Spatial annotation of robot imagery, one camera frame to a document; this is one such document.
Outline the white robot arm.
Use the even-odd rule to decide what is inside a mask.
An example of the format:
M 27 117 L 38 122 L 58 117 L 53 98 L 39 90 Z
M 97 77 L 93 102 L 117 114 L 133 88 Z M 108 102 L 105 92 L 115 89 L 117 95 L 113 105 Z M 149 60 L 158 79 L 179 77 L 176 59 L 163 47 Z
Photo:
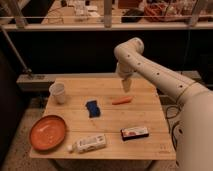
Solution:
M 176 170 L 213 171 L 213 91 L 145 58 L 143 51 L 137 37 L 117 45 L 118 75 L 128 79 L 136 71 L 181 107 Z

